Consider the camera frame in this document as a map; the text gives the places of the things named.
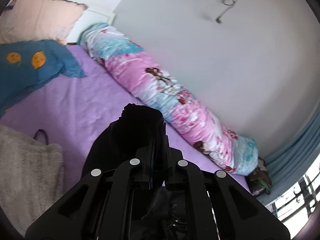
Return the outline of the window railing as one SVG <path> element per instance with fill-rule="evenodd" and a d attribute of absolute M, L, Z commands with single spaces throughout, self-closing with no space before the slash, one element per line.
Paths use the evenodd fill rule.
<path fill-rule="evenodd" d="M 275 202 L 266 207 L 295 235 L 306 225 L 319 202 L 319 158 Z"/>

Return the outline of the peach pillow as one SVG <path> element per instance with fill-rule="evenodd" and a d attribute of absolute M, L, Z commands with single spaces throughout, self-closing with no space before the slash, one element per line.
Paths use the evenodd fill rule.
<path fill-rule="evenodd" d="M 1 44 L 54 40 L 65 45 L 87 8 L 68 0 L 13 0 L 1 14 Z"/>

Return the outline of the dark floral cloth bundle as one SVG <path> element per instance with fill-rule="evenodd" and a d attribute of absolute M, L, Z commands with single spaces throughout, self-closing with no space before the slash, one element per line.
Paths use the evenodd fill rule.
<path fill-rule="evenodd" d="M 258 158 L 258 165 L 246 176 L 246 182 L 253 196 L 271 193 L 272 180 L 268 175 L 264 159 Z"/>

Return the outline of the blue curtain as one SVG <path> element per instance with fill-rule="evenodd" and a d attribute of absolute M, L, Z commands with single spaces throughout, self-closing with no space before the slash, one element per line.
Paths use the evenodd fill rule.
<path fill-rule="evenodd" d="M 268 205 L 292 187 L 308 170 L 319 154 L 319 108 L 306 125 L 287 143 L 263 157 L 272 181 L 270 194 L 263 193 L 257 200 Z"/>

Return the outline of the pink blue cartoon quilt roll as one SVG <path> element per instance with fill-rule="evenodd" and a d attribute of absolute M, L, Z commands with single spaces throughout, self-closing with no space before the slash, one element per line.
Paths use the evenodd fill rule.
<path fill-rule="evenodd" d="M 134 97 L 161 111 L 191 146 L 217 166 L 244 176 L 257 167 L 258 149 L 253 139 L 225 126 L 141 46 L 115 27 L 95 24 L 81 34 L 78 44 Z"/>

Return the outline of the white headboard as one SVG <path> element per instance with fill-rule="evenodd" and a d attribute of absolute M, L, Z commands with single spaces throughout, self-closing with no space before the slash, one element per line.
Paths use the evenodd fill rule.
<path fill-rule="evenodd" d="M 83 31 L 90 28 L 92 25 L 97 23 L 107 23 L 112 25 L 115 18 L 115 13 L 105 10 L 100 7 L 90 6 L 82 14 L 82 16 L 77 20 L 73 29 L 67 36 L 67 43 L 76 43 L 80 38 Z"/>

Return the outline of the purple fleece bed sheet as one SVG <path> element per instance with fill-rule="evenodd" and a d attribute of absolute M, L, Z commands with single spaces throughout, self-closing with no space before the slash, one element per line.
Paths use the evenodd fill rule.
<path fill-rule="evenodd" d="M 55 44 L 43 51 L 55 75 L 1 111 L 1 124 L 28 136 L 42 129 L 51 144 L 60 145 L 69 189 L 80 179 L 94 140 L 138 100 L 80 46 Z"/>

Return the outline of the grey fluffy blanket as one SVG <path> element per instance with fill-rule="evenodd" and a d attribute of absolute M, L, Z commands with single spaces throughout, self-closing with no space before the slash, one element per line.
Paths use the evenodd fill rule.
<path fill-rule="evenodd" d="M 1 126 L 1 208 L 24 236 L 63 195 L 63 152 Z"/>

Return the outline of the black large garment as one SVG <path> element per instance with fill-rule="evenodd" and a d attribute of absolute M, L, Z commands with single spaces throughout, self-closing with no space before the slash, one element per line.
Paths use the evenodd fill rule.
<path fill-rule="evenodd" d="M 136 156 L 157 133 L 163 134 L 163 114 L 145 105 L 127 104 L 118 120 L 95 139 L 88 153 L 81 176 L 94 169 L 110 171 Z"/>

